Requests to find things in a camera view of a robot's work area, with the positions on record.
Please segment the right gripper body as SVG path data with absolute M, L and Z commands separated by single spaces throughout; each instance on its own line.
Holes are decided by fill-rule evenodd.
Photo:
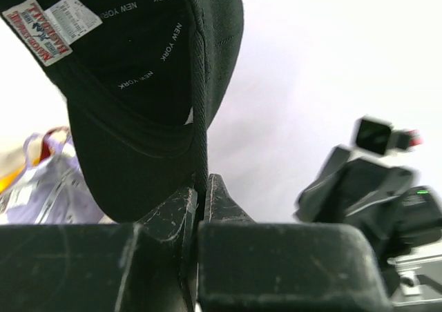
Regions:
M 352 157 L 336 146 L 316 178 L 298 195 L 294 217 L 301 222 L 348 224 L 371 243 L 386 243 L 400 213 L 399 197 L 412 187 L 415 171 Z

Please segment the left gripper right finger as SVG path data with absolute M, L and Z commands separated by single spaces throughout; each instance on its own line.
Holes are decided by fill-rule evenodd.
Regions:
M 374 252 L 344 224 L 252 222 L 220 175 L 198 229 L 203 311 L 391 311 Z

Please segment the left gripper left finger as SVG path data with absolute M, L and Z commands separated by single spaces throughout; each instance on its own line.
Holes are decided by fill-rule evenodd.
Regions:
M 197 194 L 181 188 L 135 223 L 1 227 L 2 311 L 192 311 Z

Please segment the purple baseball cap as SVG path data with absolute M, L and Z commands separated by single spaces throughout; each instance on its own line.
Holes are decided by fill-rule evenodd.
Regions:
M 27 151 L 44 134 L 34 133 L 23 143 Z M 75 152 L 72 135 L 60 153 L 35 166 L 26 155 L 19 178 L 1 193 L 1 224 L 98 224 L 105 214 L 94 201 Z

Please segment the black baseball cap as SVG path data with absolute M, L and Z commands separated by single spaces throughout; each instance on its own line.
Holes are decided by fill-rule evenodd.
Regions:
M 238 58 L 242 0 L 1 0 L 66 98 L 86 183 L 116 222 L 206 192 L 206 131 Z

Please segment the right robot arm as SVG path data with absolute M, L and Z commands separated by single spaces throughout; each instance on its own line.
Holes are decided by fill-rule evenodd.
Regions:
M 301 222 L 348 224 L 376 255 L 395 311 L 441 310 L 441 207 L 398 152 L 336 146 L 298 196 Z

